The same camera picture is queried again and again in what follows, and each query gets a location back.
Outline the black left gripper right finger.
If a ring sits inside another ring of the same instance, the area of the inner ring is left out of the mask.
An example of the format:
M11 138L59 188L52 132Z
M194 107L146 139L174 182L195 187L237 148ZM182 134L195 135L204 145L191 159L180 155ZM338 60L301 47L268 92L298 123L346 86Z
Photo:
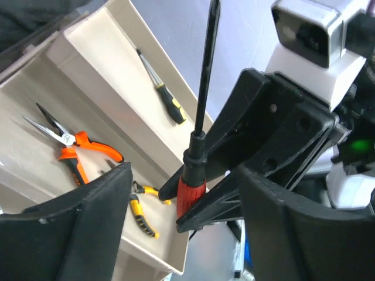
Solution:
M373 280L374 217L335 210L236 169L257 280Z

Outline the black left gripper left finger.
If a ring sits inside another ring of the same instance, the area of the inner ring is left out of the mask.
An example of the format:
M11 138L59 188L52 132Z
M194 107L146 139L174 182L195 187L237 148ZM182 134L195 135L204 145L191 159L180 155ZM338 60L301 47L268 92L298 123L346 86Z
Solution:
M1 215L2 280L111 280L132 187L118 165L19 214Z

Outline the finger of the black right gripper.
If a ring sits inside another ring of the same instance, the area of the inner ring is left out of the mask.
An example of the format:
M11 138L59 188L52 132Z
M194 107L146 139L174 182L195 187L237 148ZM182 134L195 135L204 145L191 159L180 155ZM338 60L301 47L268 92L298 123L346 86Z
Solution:
M270 77L253 68L243 70L203 142L202 160L184 155L181 167L161 188L160 198L199 201L206 184L240 164L267 177L262 148L270 138Z
M230 173L176 221L177 232L200 231L216 222L243 219L237 176Z

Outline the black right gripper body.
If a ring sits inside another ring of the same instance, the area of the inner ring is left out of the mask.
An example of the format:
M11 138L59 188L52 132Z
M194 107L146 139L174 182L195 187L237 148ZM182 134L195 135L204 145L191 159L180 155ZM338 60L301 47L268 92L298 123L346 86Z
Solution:
M279 73L270 77L270 138L262 148L269 178L293 189L312 163L338 139L339 117Z

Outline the red black screwdriver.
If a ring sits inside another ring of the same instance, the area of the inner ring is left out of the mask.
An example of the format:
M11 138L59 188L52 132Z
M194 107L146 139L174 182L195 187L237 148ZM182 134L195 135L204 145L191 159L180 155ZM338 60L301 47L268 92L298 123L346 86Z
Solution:
M176 212L179 218L206 192L205 165L207 156L204 150L206 134L203 130L203 124L217 31L219 28L220 11L221 1L211 1L204 44L199 96L197 99L195 128L190 134L189 148L183 154L183 170L178 182Z

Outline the yellow black screwdriver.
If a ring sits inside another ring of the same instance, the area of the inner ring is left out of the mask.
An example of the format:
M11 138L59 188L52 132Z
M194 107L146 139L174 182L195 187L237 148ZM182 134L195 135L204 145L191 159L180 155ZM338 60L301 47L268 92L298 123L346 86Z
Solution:
M150 76L155 90L159 94L167 113L178 125L183 124L186 121L186 117L180 103L178 103L178 101L170 93L165 83L158 76L142 52L139 49L136 49L136 52L141 59L148 75Z

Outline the orange handled small pliers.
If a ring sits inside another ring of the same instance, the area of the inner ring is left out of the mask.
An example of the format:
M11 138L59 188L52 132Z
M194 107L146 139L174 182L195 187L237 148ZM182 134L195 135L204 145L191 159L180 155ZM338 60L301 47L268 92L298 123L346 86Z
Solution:
M117 163L123 163L123 155L113 148L101 142L91 140L85 131L78 133L70 133L52 114L50 114L40 104L36 104L48 123L54 127L54 130L43 126L28 117L24 117L32 126L47 135L48 137L58 141L61 145L61 155L59 161L64 163L70 170L73 180L77 186L83 186L89 183L89 179L84 171L79 156L76 152L77 148L100 152Z

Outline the translucent brown plastic toolbox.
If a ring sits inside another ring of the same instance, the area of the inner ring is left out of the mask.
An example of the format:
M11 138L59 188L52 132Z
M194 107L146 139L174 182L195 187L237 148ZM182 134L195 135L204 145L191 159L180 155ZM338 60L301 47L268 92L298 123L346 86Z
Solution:
M106 1L95 10L91 4L1 2L1 215L79 188L59 161L62 145L24 119L54 130L36 104L70 133L85 131L123 155L133 175L129 200L135 181L157 192L182 164L194 93L132 1ZM180 103L183 124L167 113L136 49ZM76 152L90 182L122 164L100 152ZM140 230L128 201L111 280L184 274L189 236L176 230L175 200L140 199L159 234Z

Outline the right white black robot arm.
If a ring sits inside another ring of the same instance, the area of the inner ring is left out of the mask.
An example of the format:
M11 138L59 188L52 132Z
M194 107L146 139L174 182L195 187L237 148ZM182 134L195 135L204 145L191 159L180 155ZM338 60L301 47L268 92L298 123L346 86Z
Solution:
M244 69L212 127L203 130L220 1L211 1L194 130L183 165L162 186L178 232L243 219L251 192L291 193L336 147L329 190L374 180L374 66L370 1L276 1L278 44L264 71Z

